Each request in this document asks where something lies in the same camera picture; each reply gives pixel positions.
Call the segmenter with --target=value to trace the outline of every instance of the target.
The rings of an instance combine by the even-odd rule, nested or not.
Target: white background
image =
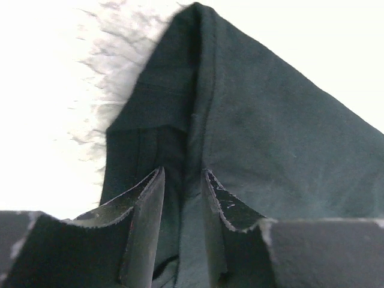
[[[384,1],[201,3],[384,131]],[[171,0],[5,4],[0,209],[73,218],[97,205],[103,131],[180,8]]]

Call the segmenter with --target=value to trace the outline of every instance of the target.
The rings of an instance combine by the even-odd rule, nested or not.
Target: fabric fold
[[[158,166],[153,287],[208,287],[204,168],[267,217],[384,215],[383,134],[198,3],[174,17],[107,130],[101,203]]]

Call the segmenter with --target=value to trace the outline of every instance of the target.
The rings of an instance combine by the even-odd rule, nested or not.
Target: dark green hood
[[[384,212],[384,136],[213,9],[175,16],[107,130],[101,203],[158,166],[152,287],[207,287],[204,168],[272,218]]]

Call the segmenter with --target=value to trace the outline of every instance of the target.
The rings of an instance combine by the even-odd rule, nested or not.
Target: dark green fabric
[[[101,202],[157,166],[166,191],[153,287],[208,287],[202,168],[267,217],[384,211],[384,136],[200,4],[175,16],[107,131]]]

